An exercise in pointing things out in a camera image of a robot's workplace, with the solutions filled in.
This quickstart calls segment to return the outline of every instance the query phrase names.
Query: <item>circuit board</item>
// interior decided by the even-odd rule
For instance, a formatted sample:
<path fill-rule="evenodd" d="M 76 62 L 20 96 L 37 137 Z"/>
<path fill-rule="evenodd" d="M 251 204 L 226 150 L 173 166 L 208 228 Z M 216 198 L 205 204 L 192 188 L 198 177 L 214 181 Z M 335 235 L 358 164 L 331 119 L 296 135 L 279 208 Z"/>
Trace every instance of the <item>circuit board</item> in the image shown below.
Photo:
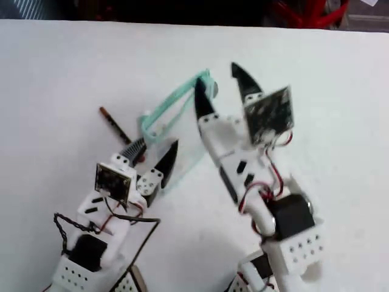
<path fill-rule="evenodd" d="M 270 143 L 294 126 L 290 87 L 246 103 L 244 113 L 251 144 Z"/>

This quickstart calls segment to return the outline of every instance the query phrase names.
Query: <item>white table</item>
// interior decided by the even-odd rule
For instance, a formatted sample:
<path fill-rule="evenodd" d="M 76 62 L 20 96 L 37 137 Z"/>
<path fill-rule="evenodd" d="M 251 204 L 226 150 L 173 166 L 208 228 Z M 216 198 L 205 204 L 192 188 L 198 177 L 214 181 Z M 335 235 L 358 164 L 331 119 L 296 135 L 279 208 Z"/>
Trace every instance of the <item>white table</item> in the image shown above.
<path fill-rule="evenodd" d="M 100 105 L 136 137 L 140 113 L 210 68 L 216 106 L 239 114 L 236 61 L 265 91 L 292 86 L 295 137 L 282 151 L 326 220 L 320 291 L 389 291 L 388 52 L 374 33 L 0 21 L 1 290 L 50 283 L 53 213 L 74 216 L 96 162 L 121 148 Z M 150 292 L 224 291 L 258 247 L 208 156 L 148 215 L 162 218 L 137 261 Z M 149 227 L 134 228 L 130 251 Z"/>

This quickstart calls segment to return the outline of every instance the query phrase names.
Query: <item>red object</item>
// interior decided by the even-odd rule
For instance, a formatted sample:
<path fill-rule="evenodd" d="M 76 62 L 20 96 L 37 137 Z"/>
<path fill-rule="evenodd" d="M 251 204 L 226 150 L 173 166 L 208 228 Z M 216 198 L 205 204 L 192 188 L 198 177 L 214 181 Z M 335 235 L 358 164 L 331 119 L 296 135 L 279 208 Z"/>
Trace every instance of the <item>red object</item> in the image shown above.
<path fill-rule="evenodd" d="M 324 14 L 326 0 L 305 0 L 303 15 L 298 14 L 282 0 L 272 2 L 272 10 L 287 21 L 289 27 L 297 29 L 324 29 L 340 21 L 346 12 L 349 0 L 341 0 L 340 8 Z"/>

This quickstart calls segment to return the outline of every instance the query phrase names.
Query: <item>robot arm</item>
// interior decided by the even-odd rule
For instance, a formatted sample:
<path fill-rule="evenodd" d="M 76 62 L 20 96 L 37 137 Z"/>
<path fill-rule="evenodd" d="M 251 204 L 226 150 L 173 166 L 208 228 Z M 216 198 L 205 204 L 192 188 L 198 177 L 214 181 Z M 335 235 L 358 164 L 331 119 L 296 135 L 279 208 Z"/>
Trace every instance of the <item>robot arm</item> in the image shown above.
<path fill-rule="evenodd" d="M 142 176 L 134 166 L 143 155 L 143 139 L 132 143 L 120 154 L 112 155 L 109 163 L 96 168 L 95 190 L 86 196 L 73 221 L 55 214 L 55 223 L 63 238 L 63 252 L 53 275 L 50 292 L 138 292 L 146 291 L 139 270 L 123 252 L 123 243 L 135 221 L 154 222 L 158 218 L 139 218 L 151 205 L 157 192 L 167 184 L 177 155 L 178 141 L 165 156 Z M 130 217 L 133 206 L 140 212 Z M 58 222 L 78 228 L 67 240 Z"/>
<path fill-rule="evenodd" d="M 203 143 L 238 210 L 252 217 L 252 227 L 262 237 L 261 255 L 239 264 L 228 291 L 239 291 L 242 285 L 247 291 L 272 291 L 269 274 L 281 292 L 312 291 L 301 275 L 323 257 L 323 221 L 314 217 L 316 208 L 293 176 L 285 169 L 279 172 L 272 157 L 278 138 L 294 124 L 290 88 L 264 95 L 235 63 L 232 75 L 238 81 L 243 118 L 219 115 L 200 80 L 195 88 Z"/>

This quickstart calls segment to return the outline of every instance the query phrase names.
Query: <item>red wire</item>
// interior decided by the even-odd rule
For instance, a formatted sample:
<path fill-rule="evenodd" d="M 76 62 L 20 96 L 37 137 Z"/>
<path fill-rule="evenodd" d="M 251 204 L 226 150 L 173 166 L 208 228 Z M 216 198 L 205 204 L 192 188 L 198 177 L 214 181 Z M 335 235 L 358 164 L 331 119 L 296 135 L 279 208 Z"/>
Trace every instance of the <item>red wire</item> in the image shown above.
<path fill-rule="evenodd" d="M 287 139 L 285 142 L 283 142 L 283 143 L 281 143 L 281 144 L 276 144 L 275 146 L 276 146 L 276 147 L 287 146 L 287 144 L 289 144 L 289 143 L 291 142 L 292 138 L 293 138 L 293 132 L 291 131 L 291 133 L 289 134 L 288 139 Z"/>
<path fill-rule="evenodd" d="M 43 291 L 42 292 L 45 292 L 45 291 L 47 291 L 49 288 L 51 287 L 51 284 L 49 285 L 49 286 L 47 286 L 45 289 L 43 289 Z"/>
<path fill-rule="evenodd" d="M 254 230 L 254 232 L 260 236 L 262 236 L 262 234 L 260 233 L 260 231 L 258 230 L 258 228 L 256 227 L 256 223 L 254 221 L 254 219 L 251 219 L 251 228 Z"/>
<path fill-rule="evenodd" d="M 284 191 L 284 181 L 282 180 L 282 177 L 281 177 L 280 173 L 278 172 L 278 169 L 276 168 L 275 164 L 273 163 L 273 160 L 270 158 L 270 156 L 267 152 L 268 150 L 269 150 L 269 148 L 266 148 L 265 154 L 270 161 L 270 164 L 273 168 L 273 171 L 274 171 L 278 181 L 280 182 L 280 191 L 278 192 L 278 194 L 276 194 L 276 196 L 280 196 L 280 195 L 282 195 L 282 193 Z"/>
<path fill-rule="evenodd" d="M 116 207 L 114 208 L 114 210 L 115 210 L 116 208 L 118 208 L 119 205 L 120 205 L 120 203 L 117 203 L 117 205 L 116 205 Z M 107 220 L 105 220 L 105 222 L 104 222 L 103 225 L 101 226 L 100 232 L 103 232 L 103 231 L 104 231 L 105 226 L 108 224 L 108 222 L 110 221 L 110 219 L 111 219 L 112 217 L 113 217 L 112 214 L 111 214 L 110 216 L 108 216 Z"/>
<path fill-rule="evenodd" d="M 238 210 L 240 213 L 242 213 L 243 211 L 243 207 L 244 207 L 244 203 L 246 202 L 246 196 L 247 196 L 247 193 L 249 192 L 249 190 L 255 186 L 263 186 L 267 189 L 267 197 L 265 197 L 266 199 L 269 199 L 269 197 L 271 198 L 271 188 L 269 187 L 268 184 L 266 184 L 265 182 L 262 182 L 262 181 L 255 181 L 255 182 L 252 182 L 251 184 L 249 184 L 247 186 L 247 189 L 246 191 L 244 192 L 244 195 L 243 195 L 243 198 L 241 200 L 241 202 L 239 203 L 239 207 L 238 207 Z"/>
<path fill-rule="evenodd" d="M 143 207 L 142 205 L 138 204 L 138 203 L 132 203 L 132 202 L 129 202 L 131 205 L 134 205 L 136 208 L 139 209 L 139 213 L 136 215 L 136 217 L 141 217 L 143 215 Z M 131 222 L 130 225 L 135 225 L 137 223 L 137 221 L 135 222 Z"/>

